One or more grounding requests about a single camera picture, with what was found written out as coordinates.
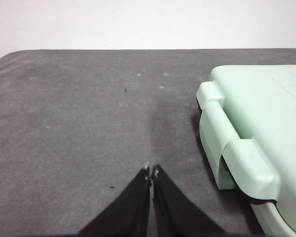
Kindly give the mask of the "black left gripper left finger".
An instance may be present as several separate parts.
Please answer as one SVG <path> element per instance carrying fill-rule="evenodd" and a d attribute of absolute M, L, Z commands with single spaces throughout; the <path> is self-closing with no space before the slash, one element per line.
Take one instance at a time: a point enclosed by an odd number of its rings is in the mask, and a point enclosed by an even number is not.
<path fill-rule="evenodd" d="M 143 167 L 116 200 L 78 232 L 80 237 L 145 237 L 150 209 L 149 168 Z"/>

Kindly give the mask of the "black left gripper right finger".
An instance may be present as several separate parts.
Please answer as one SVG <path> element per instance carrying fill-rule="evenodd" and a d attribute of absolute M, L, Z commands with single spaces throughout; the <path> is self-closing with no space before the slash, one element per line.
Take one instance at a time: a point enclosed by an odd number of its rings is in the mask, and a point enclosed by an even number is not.
<path fill-rule="evenodd" d="M 153 167 L 153 203 L 160 237 L 220 237 L 226 231 L 193 204 L 159 165 Z"/>

